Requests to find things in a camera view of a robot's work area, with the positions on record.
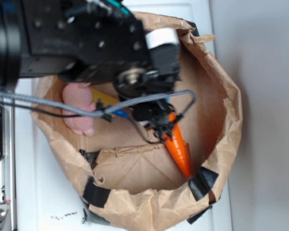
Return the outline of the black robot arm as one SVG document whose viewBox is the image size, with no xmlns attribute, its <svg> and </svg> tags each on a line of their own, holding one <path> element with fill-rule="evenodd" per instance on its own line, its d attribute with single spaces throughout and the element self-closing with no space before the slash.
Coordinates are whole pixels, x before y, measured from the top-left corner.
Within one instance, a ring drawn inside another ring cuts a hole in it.
<svg viewBox="0 0 289 231">
<path fill-rule="evenodd" d="M 56 75 L 66 83 L 111 82 L 124 97 L 174 91 L 178 43 L 119 0 L 0 0 L 0 87 Z"/>
</svg>

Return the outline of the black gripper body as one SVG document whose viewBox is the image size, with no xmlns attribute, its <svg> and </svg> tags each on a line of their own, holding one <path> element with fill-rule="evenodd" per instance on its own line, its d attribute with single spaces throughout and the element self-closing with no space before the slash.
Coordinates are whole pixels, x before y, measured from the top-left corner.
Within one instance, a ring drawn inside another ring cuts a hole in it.
<svg viewBox="0 0 289 231">
<path fill-rule="evenodd" d="M 150 45 L 151 33 L 119 0 L 20 0 L 20 77 L 111 82 L 122 96 L 174 91 L 176 42 Z"/>
</svg>

